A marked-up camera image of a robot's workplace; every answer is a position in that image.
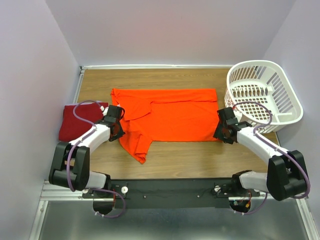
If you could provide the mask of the orange t-shirt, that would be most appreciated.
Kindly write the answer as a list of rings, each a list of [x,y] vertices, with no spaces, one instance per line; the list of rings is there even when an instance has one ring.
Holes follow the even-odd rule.
[[[215,142],[218,96],[204,89],[118,89],[113,105],[125,110],[120,145],[144,164],[152,142]]]

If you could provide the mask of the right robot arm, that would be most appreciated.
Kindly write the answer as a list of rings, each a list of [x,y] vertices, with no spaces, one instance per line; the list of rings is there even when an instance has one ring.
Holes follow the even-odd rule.
[[[282,201],[302,199],[309,195],[311,183],[304,156],[273,143],[246,121],[239,122],[232,107],[217,111],[218,124],[214,138],[225,144],[239,143],[266,162],[267,172],[244,170],[231,177],[230,191],[241,196],[247,190],[258,190]]]

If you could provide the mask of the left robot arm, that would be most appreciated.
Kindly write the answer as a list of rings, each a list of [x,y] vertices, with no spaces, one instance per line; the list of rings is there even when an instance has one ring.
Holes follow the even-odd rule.
[[[99,197],[104,198],[115,194],[112,190],[111,177],[108,174],[90,170],[91,153],[101,144],[113,142],[125,135],[121,120],[125,109],[109,105],[102,106],[99,102],[102,118],[96,122],[85,119],[76,113],[81,104],[73,108],[76,119],[88,123],[91,128],[80,137],[69,141],[59,142],[54,151],[48,181],[52,185],[70,189],[72,192],[92,190]]]

